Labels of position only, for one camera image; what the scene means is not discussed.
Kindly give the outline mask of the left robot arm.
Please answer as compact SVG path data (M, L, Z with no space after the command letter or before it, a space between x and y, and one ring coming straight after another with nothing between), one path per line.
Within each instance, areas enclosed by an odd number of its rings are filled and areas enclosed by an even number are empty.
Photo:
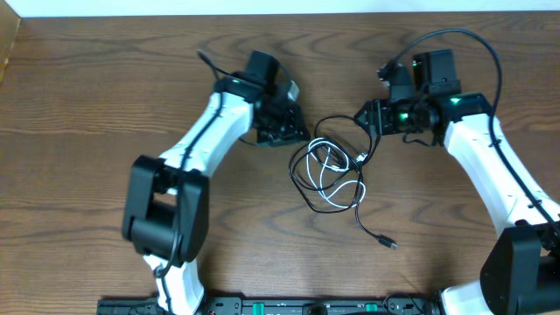
M210 68L215 83L200 118L169 150L139 156L130 170L122 237L156 278L159 314L194 314L202 304L196 257L209 229L210 180L232 146L251 130L256 146L310 138L298 86L276 81L285 68L275 57L253 51L242 71Z

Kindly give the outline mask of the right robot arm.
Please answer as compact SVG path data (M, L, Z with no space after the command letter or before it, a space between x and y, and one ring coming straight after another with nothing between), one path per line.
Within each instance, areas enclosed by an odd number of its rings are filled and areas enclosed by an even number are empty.
M387 99L355 115L372 136L431 131L467 173L498 241L479 279L441 290L429 314L536 314L559 308L559 205L536 183L481 93L464 93L450 50L414 55L383 77Z

